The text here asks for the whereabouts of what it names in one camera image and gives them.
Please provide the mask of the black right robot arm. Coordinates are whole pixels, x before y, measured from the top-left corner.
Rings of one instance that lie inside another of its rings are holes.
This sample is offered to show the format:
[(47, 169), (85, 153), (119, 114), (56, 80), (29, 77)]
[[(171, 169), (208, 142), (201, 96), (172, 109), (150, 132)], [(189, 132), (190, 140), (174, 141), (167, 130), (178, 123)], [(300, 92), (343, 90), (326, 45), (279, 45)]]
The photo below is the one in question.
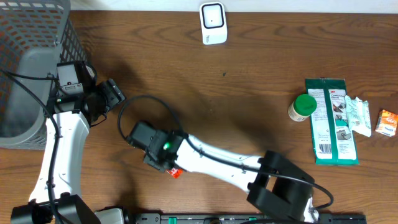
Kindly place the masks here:
[(247, 200), (275, 219), (315, 223), (314, 179), (279, 153), (236, 154), (211, 146), (192, 135), (144, 131), (145, 162), (158, 170), (181, 168), (221, 179), (247, 193)]

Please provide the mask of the orange snack packet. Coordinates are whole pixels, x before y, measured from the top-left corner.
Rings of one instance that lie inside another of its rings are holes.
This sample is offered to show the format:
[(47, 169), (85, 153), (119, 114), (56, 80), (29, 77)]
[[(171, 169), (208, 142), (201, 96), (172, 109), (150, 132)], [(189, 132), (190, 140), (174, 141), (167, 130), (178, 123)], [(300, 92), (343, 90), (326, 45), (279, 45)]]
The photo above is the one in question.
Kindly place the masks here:
[(397, 131), (397, 115), (386, 110), (379, 113), (375, 132), (393, 137)]

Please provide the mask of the green-lid jar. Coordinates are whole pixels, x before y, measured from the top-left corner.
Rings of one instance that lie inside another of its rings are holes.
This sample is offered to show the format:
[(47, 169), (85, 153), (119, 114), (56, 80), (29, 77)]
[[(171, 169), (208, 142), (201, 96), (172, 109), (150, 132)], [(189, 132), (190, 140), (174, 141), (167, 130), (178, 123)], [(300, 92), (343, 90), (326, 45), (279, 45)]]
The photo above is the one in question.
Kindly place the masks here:
[(296, 122), (306, 120), (317, 108), (317, 101), (308, 94), (299, 95), (288, 108), (289, 117)]

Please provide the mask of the red stick sachet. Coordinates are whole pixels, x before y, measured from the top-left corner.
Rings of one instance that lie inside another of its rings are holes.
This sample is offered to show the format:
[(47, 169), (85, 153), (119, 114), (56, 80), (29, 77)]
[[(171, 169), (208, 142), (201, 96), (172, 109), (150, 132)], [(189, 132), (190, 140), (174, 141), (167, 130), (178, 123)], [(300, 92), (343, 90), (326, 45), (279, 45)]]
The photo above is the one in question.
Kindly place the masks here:
[(177, 179), (181, 176), (181, 174), (183, 173), (183, 170), (181, 169), (176, 169), (176, 168), (172, 168), (170, 170), (167, 170), (167, 172), (174, 178)]

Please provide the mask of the green 3M package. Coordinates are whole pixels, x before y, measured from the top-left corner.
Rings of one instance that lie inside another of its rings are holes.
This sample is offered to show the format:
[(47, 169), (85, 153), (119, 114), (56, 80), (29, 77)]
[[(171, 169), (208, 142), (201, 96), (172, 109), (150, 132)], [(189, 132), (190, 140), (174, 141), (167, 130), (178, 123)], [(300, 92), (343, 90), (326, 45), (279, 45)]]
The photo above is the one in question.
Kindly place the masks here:
[(310, 115), (315, 163), (323, 166), (359, 164), (353, 132), (346, 115), (344, 79), (306, 79), (307, 93), (317, 102)]

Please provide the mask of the light green crinkled pouch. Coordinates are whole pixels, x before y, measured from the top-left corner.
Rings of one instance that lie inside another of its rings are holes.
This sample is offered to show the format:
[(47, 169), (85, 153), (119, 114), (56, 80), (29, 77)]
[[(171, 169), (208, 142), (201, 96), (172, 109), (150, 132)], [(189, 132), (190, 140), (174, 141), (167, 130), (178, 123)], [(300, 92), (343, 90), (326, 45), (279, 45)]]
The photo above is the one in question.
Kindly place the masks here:
[(358, 97), (351, 99), (346, 95), (345, 103), (349, 129), (370, 137), (372, 130), (368, 101), (360, 100)]

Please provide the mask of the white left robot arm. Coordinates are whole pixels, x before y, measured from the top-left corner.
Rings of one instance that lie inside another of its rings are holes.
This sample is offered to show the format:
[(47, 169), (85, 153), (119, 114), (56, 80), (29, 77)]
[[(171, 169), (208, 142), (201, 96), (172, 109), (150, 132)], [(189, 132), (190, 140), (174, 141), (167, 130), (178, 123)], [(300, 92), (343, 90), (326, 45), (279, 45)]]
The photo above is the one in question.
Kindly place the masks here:
[(129, 223), (131, 218), (123, 208), (93, 212), (81, 197), (83, 148), (90, 131), (83, 113), (56, 113), (46, 127), (38, 181), (28, 204), (12, 209), (11, 223)]

